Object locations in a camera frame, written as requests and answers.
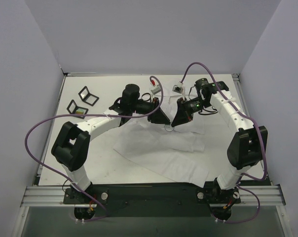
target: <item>black picture frame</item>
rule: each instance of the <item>black picture frame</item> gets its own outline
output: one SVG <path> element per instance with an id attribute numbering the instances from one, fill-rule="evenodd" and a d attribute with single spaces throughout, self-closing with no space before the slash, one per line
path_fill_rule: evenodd
<path id="1" fill-rule="evenodd" d="M 85 86 L 78 94 L 79 94 L 80 99 L 84 103 L 86 103 L 86 104 L 88 104 L 90 106 L 94 106 L 95 103 L 100 99 L 98 96 L 91 94 L 87 86 Z M 95 98 L 95 100 L 93 101 L 93 103 L 89 103 L 87 101 L 91 97 L 94 97 Z"/>
<path id="2" fill-rule="evenodd" d="M 88 108 L 84 108 L 84 107 L 80 107 L 80 106 L 78 106 L 78 105 L 75 103 L 75 100 L 71 100 L 71 102 L 69 103 L 69 105 L 68 105 L 68 107 L 67 107 L 67 111 L 68 111 L 68 113 L 71 114 L 71 115 L 75 115 L 75 114 L 76 114 L 75 112 L 76 112 L 77 110 L 85 110 L 84 115 L 86 115 L 86 114 L 88 113 L 88 111 L 89 111 Z M 76 118 L 84 119 L 85 116 L 76 116 Z"/>

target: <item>cable tie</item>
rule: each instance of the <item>cable tie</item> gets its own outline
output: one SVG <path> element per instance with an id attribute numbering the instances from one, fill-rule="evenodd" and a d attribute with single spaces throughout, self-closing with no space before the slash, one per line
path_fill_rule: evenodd
<path id="1" fill-rule="evenodd" d="M 227 99 L 227 100 L 223 101 L 223 105 L 226 104 L 226 103 L 228 103 L 229 101 L 236 102 L 236 98 L 235 97 L 232 97 L 231 99 Z"/>
<path id="2" fill-rule="evenodd" d="M 235 115 L 235 114 L 237 114 L 237 113 L 239 113 L 239 112 L 241 112 L 242 113 L 242 111 L 241 111 L 241 109 L 240 110 L 236 110 L 235 112 L 233 112 L 230 116 L 233 116 L 233 115 Z"/>
<path id="3" fill-rule="evenodd" d="M 103 113 L 108 119 L 110 119 L 110 117 L 109 117 L 109 115 L 107 115 L 107 114 L 105 114 L 105 113 Z"/>

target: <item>white panel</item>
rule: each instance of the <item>white panel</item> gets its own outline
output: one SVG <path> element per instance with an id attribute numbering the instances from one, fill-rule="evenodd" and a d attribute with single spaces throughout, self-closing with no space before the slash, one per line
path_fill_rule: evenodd
<path id="1" fill-rule="evenodd" d="M 64 72 L 239 73 L 280 0 L 26 0 Z M 193 67 L 191 73 L 201 73 Z"/>
<path id="2" fill-rule="evenodd" d="M 298 0 L 282 0 L 241 73 L 251 115 L 268 130 L 267 163 L 298 236 Z"/>
<path id="3" fill-rule="evenodd" d="M 53 114 L 62 72 L 23 0 L 0 0 L 0 236 L 10 236 L 36 163 L 24 137 Z M 30 138 L 40 156 L 49 124 Z"/>

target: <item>black bracket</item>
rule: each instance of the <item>black bracket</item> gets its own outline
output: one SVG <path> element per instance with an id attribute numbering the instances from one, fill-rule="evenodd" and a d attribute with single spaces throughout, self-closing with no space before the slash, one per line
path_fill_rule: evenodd
<path id="1" fill-rule="evenodd" d="M 267 143 L 267 129 L 259 127 L 264 150 Z M 254 128 L 247 130 L 240 129 L 236 132 L 227 150 L 227 156 L 232 166 L 238 170 L 246 166 L 256 165 L 262 160 L 261 146 L 257 131 Z"/>
<path id="2" fill-rule="evenodd" d="M 57 161 L 70 171 L 79 169 L 85 163 L 88 155 L 90 135 L 82 131 L 77 124 L 66 122 L 51 149 Z"/>

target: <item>bolt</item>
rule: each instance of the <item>bolt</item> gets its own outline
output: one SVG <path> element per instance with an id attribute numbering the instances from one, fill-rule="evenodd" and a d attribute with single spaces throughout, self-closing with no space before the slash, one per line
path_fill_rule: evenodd
<path id="1" fill-rule="evenodd" d="M 102 193 L 102 194 L 101 194 L 101 199 L 102 199 L 102 200 L 106 200 L 106 199 L 108 199 L 108 196 L 109 196 L 109 195 L 108 195 L 107 193 Z"/>
<path id="2" fill-rule="evenodd" d="M 203 198 L 204 198 L 204 194 L 203 194 L 202 192 L 199 192 L 199 193 L 197 194 L 197 198 L 198 198 L 198 199 L 203 199 Z"/>

